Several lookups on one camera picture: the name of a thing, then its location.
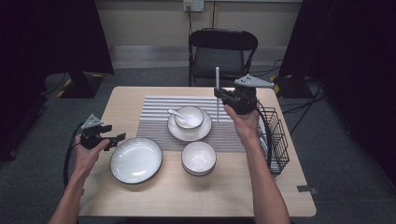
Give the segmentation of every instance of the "white spoon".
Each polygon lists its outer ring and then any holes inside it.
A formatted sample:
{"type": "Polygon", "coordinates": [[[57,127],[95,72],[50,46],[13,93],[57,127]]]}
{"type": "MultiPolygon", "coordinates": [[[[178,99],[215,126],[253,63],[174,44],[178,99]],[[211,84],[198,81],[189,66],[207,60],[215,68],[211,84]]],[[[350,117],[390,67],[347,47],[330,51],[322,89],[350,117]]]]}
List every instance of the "white spoon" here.
{"type": "Polygon", "coordinates": [[[186,121],[186,123],[192,127],[197,126],[197,120],[195,118],[192,117],[185,117],[184,115],[177,113],[175,110],[173,109],[168,109],[168,113],[176,115],[178,117],[180,117],[181,119],[184,119],[184,121],[186,121]]]}

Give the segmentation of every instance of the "black wire rack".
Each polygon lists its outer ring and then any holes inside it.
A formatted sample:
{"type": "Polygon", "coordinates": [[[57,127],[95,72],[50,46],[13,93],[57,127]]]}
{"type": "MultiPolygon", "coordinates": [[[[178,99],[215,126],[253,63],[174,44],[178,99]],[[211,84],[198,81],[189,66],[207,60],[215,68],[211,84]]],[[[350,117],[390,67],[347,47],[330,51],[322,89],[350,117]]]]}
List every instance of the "black wire rack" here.
{"type": "Polygon", "coordinates": [[[260,106],[265,122],[260,120],[259,138],[262,144],[262,150],[265,158],[268,160],[268,155],[271,155],[271,165],[269,166],[273,176],[280,175],[286,164],[290,161],[288,154],[288,141],[286,140],[285,131],[283,129],[282,121],[278,118],[276,110],[272,107],[260,106]],[[264,125],[268,125],[269,133],[265,131],[264,125]],[[272,151],[268,153],[268,142],[272,146],[272,151]]]}

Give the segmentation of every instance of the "gray striped mat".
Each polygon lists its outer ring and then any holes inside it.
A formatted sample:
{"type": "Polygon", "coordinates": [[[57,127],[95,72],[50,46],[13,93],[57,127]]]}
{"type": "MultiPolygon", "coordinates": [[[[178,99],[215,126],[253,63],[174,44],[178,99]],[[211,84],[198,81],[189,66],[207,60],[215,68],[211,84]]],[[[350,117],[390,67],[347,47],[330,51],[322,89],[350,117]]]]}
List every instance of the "gray striped mat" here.
{"type": "Polygon", "coordinates": [[[216,97],[203,96],[153,96],[147,95],[140,116],[136,137],[147,137],[154,140],[162,150],[181,151],[190,142],[175,138],[168,130],[168,109],[179,109],[185,105],[197,106],[206,111],[212,118],[212,129],[209,134],[198,140],[208,143],[217,152],[244,152],[239,141],[233,121],[223,109],[216,97]]]}

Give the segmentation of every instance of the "folding chair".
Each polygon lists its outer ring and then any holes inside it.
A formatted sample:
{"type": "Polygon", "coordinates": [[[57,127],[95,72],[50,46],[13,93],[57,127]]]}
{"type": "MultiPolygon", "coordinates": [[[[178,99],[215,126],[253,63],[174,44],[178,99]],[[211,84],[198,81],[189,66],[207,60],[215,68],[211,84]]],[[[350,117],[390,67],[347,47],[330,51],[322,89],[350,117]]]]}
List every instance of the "folding chair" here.
{"type": "Polygon", "coordinates": [[[239,30],[205,28],[189,38],[189,86],[193,78],[234,80],[245,76],[259,41],[256,36],[239,30]],[[249,52],[245,61],[245,52],[249,52]]]}

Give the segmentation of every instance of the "white stick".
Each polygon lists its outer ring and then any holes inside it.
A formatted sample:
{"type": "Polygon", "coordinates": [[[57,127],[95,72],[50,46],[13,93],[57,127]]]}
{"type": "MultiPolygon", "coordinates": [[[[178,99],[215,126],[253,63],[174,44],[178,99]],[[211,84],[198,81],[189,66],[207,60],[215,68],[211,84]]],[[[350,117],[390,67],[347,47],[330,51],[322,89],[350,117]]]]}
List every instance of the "white stick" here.
{"type": "MultiPolygon", "coordinates": [[[[219,68],[216,67],[216,89],[220,88],[219,80],[220,80],[220,72],[219,72],[219,68]]],[[[219,98],[217,99],[217,101],[218,101],[218,125],[219,125],[219,98]]]]}

